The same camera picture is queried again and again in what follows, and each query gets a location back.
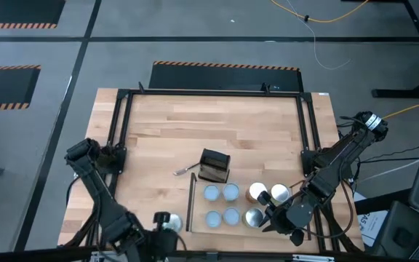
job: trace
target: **white paper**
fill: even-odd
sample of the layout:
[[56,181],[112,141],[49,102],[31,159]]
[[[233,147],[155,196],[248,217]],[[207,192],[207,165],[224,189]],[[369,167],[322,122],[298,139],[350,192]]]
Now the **white paper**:
[[[354,201],[366,199],[360,193],[355,192]],[[366,215],[359,215],[358,222],[360,223],[360,231],[362,232],[363,243],[372,247],[378,236],[379,230],[386,219],[388,211],[377,211]]]

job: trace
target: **gray floor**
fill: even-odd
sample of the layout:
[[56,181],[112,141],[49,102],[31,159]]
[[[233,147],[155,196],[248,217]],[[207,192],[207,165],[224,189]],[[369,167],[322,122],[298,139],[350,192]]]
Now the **gray floor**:
[[[291,0],[299,12],[327,19],[357,3]],[[68,1],[58,28],[0,30],[0,36],[82,36],[93,0]],[[419,1],[412,1],[419,16]],[[417,36],[403,5],[367,4],[337,23],[310,23],[317,36]],[[296,18],[265,1],[103,1],[93,36],[311,36]],[[0,65],[40,64],[31,107],[0,112],[0,252],[13,248],[36,173],[71,76],[79,43],[0,43]],[[96,89],[148,84],[155,60],[206,61],[301,68],[306,91],[328,92],[336,116],[372,110],[386,115],[419,100],[374,99],[374,88],[412,88],[419,84],[419,44],[305,43],[91,43],[73,93],[28,249],[54,247],[65,212],[65,190],[73,172],[65,150],[84,137]],[[364,158],[419,145],[419,109],[389,120],[390,132]],[[418,156],[419,152],[403,156]],[[401,163],[362,166],[366,178]],[[359,192],[372,197],[411,186],[416,167],[369,180]]]

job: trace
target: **small box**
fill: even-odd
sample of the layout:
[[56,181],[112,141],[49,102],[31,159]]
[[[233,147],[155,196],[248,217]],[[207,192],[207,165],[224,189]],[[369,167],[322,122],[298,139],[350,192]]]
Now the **small box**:
[[215,183],[226,183],[229,176],[231,156],[203,149],[198,178]]

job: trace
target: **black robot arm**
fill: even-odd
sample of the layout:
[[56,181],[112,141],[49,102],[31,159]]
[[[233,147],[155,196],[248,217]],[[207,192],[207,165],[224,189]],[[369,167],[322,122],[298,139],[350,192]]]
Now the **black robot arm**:
[[[302,151],[303,171],[308,175],[298,193],[279,206],[271,202],[271,196],[266,191],[258,197],[262,205],[268,205],[260,226],[271,222],[263,231],[291,234],[292,242],[300,245],[303,242],[303,228],[310,223],[314,208],[323,210],[330,203],[342,180],[351,178],[350,173],[346,172],[350,164],[363,150],[375,141],[381,141],[387,134],[387,122],[371,112],[360,112],[351,119],[354,124],[349,134],[331,148]],[[333,228],[338,227],[332,217],[327,218]]]
[[103,238],[119,254],[126,254],[128,261],[156,261],[175,251],[177,233],[163,229],[169,222],[167,212],[155,213],[156,230],[145,230],[135,214],[121,206],[111,195],[102,170],[107,170],[120,157],[111,146],[100,147],[89,138],[68,149],[65,160],[81,178],[89,195],[97,205],[97,219]]

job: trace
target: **wire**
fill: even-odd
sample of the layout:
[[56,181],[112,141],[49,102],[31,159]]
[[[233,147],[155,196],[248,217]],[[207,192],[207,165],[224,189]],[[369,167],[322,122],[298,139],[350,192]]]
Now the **wire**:
[[325,69],[327,69],[327,70],[335,70],[335,69],[339,69],[339,68],[341,68],[341,67],[345,66],[346,64],[348,64],[348,63],[351,61],[351,59],[349,59],[347,62],[343,63],[342,65],[336,66],[336,67],[334,67],[334,68],[329,68],[329,67],[327,67],[327,66],[325,66],[325,65],[321,64],[321,62],[319,62],[318,55],[316,54],[316,34],[314,33],[313,29],[311,29],[311,27],[310,27],[309,25],[307,25],[305,22],[303,22],[303,21],[299,18],[299,14],[297,13],[297,11],[295,11],[295,8],[294,8],[294,7],[292,6],[292,4],[290,3],[290,0],[287,0],[287,2],[289,2],[290,7],[292,7],[292,9],[294,10],[294,14],[296,14],[296,15],[297,15],[297,19],[298,19],[300,22],[302,22],[302,24],[304,24],[304,25],[305,25],[308,29],[310,29],[310,31],[312,32],[312,34],[313,34],[313,49],[314,49],[314,58],[316,59],[316,61],[318,62],[318,64],[319,64],[320,66],[322,66],[323,68],[325,68]]
[[[351,10],[350,12],[348,12],[348,13],[346,13],[345,15],[342,15],[342,16],[340,16],[340,17],[337,17],[337,18],[334,18],[334,19],[331,19],[331,20],[317,20],[317,19],[313,19],[313,18],[308,18],[307,19],[307,21],[313,21],[313,22],[317,22],[317,23],[332,23],[332,22],[335,22],[335,21],[339,21],[339,20],[341,20],[341,19],[343,19],[343,18],[345,18],[345,17],[348,17],[349,15],[351,15],[352,13],[354,13],[355,11],[357,11],[358,9],[360,9],[360,8],[362,8],[368,1],[370,1],[370,0],[366,0],[366,1],[364,1],[363,3],[361,3],[359,6],[357,6],[357,7],[355,7],[353,10]],[[305,19],[305,16],[303,16],[303,15],[299,15],[296,11],[295,11],[295,9],[293,9],[294,11],[292,11],[292,10],[290,10],[290,9],[288,9],[288,8],[286,8],[286,7],[284,7],[284,6],[282,6],[281,4],[279,4],[279,3],[277,3],[276,1],[274,1],[274,0],[271,0],[271,2],[273,2],[273,4],[275,4],[276,6],[278,6],[278,7],[281,7],[282,9],[284,9],[284,10],[286,10],[286,11],[288,11],[288,12],[290,12],[291,14],[294,14],[294,15],[296,15],[297,16],[297,18],[299,18],[299,17],[301,17],[301,18],[303,18],[303,19]]]
[[369,159],[366,159],[366,160],[364,160],[363,162],[368,162],[368,161],[370,161],[371,159],[377,159],[377,158],[380,158],[380,157],[382,157],[382,156],[393,156],[394,154],[401,154],[401,153],[405,153],[405,152],[412,151],[412,150],[415,150],[415,149],[419,149],[419,146],[416,146],[416,147],[414,147],[414,148],[405,149],[405,150],[402,150],[402,151],[393,152],[393,153],[382,154],[382,155],[380,155],[380,156],[370,157]]
[[65,195],[65,205],[69,204],[69,196],[71,195],[72,186],[79,178],[80,178],[80,175],[74,178],[72,182],[69,184],[69,187],[67,188],[67,194]]
[[97,198],[97,211],[96,212],[97,212],[97,214],[96,214],[96,223],[97,223],[97,227],[98,227],[98,231],[97,231],[97,234],[96,234],[96,237],[95,237],[96,249],[98,250],[99,254],[102,255],[104,257],[104,259],[106,259],[107,261],[110,261],[110,262],[121,262],[121,261],[118,261],[118,260],[110,257],[109,255],[106,255],[101,250],[101,247],[100,247],[100,230],[99,230],[99,228],[100,228],[100,214],[101,214],[101,199],[100,199],[99,196]]
[[183,249],[185,251],[187,251],[187,245],[185,244],[185,241],[183,241],[183,238],[179,235],[177,235],[178,239],[180,240],[180,242],[182,243]]
[[395,116],[395,115],[398,115],[398,114],[401,114],[401,113],[407,112],[407,111],[412,110],[412,109],[415,109],[415,108],[417,108],[417,107],[419,107],[419,104],[414,105],[414,106],[410,106],[409,108],[402,109],[401,111],[397,111],[397,112],[395,112],[395,113],[392,113],[392,114],[389,114],[389,115],[387,115],[387,116],[384,116],[384,117],[383,117],[383,119],[387,119],[387,118],[389,118],[389,117],[391,117],[391,116]]
[[323,239],[336,238],[336,237],[340,237],[340,236],[342,236],[343,234],[347,233],[347,231],[348,231],[348,230],[352,227],[352,224],[353,224],[353,222],[354,222],[354,209],[353,209],[352,204],[351,204],[351,202],[350,202],[350,198],[348,197],[348,194],[347,194],[347,191],[346,191],[346,186],[344,186],[344,185],[343,185],[343,181],[342,181],[342,180],[340,181],[340,184],[341,184],[341,186],[342,186],[342,189],[343,189],[344,194],[346,195],[347,205],[348,205],[348,208],[349,208],[349,210],[350,210],[350,221],[348,222],[348,225],[347,225],[346,229],[342,230],[342,232],[340,232],[340,233],[338,233],[338,234],[334,234],[334,235],[330,235],[330,236],[322,236],[322,235],[317,234],[317,233],[315,233],[315,232],[312,232],[312,231],[310,231],[310,230],[308,230],[308,229],[303,229],[303,228],[301,228],[301,230],[303,230],[303,231],[305,231],[305,232],[307,232],[307,233],[309,233],[309,234],[312,234],[312,235],[314,235],[315,237],[318,237],[318,238],[323,238]]
[[[360,140],[359,144],[361,144],[363,142],[363,140],[367,137],[367,134],[368,134],[368,129],[365,129],[364,134],[363,134],[363,138]],[[339,165],[339,181],[340,181],[340,185],[342,186],[343,193],[346,195],[347,205],[348,205],[348,208],[350,210],[350,221],[348,222],[348,225],[347,225],[346,229],[342,230],[342,232],[340,232],[340,233],[330,235],[330,236],[322,236],[322,235],[319,235],[319,234],[317,234],[315,232],[312,232],[308,229],[301,229],[301,230],[303,230],[303,231],[305,231],[309,234],[312,234],[312,235],[314,235],[315,237],[318,237],[318,238],[324,238],[324,239],[329,239],[330,238],[330,239],[332,239],[332,238],[336,238],[336,237],[340,237],[340,236],[344,235],[352,227],[352,224],[354,223],[354,208],[352,207],[352,203],[350,201],[350,198],[348,197],[346,186],[344,186],[344,184],[343,184],[342,167],[343,167],[344,163],[345,162],[341,162],[340,165]]]
[[419,157],[408,157],[408,158],[401,158],[401,159],[378,159],[378,160],[371,160],[371,161],[363,161],[360,164],[369,164],[369,163],[376,163],[376,162],[387,162],[387,161],[405,161],[405,160],[417,160]]
[[372,178],[377,178],[377,177],[380,177],[381,175],[389,174],[390,172],[394,172],[394,171],[397,171],[397,170],[401,170],[401,169],[403,169],[403,168],[405,168],[405,167],[409,167],[409,166],[411,166],[411,165],[413,165],[413,164],[416,164],[416,163],[418,163],[418,162],[419,162],[419,159],[418,159],[418,160],[415,160],[414,162],[411,162],[411,163],[409,163],[409,164],[403,165],[403,166],[401,166],[401,167],[397,167],[397,168],[394,168],[394,169],[391,169],[391,170],[388,170],[388,171],[382,172],[382,173],[377,174],[377,175],[372,175],[372,176],[370,176],[370,177],[368,177],[368,178],[365,178],[364,180],[361,180],[361,181],[360,181],[360,183],[363,183],[363,182],[365,182],[366,180],[369,180],[369,179],[372,179]]

